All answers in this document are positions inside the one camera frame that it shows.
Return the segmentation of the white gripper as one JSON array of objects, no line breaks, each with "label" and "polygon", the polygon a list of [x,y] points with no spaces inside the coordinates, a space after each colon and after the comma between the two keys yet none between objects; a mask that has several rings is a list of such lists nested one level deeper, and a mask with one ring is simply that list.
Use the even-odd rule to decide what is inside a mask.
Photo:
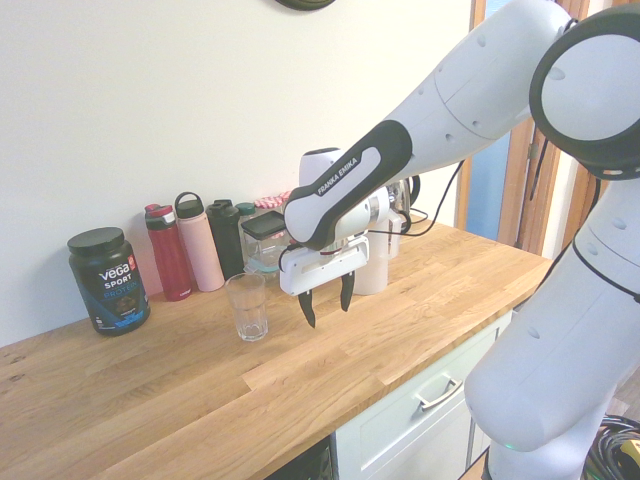
[{"label": "white gripper", "polygon": [[369,259],[369,241],[365,236],[349,240],[337,253],[325,254],[306,247],[285,253],[281,261],[280,288],[288,295],[298,295],[298,302],[308,324],[316,326],[312,290],[341,277],[340,304],[349,310],[355,284],[353,271]]}]

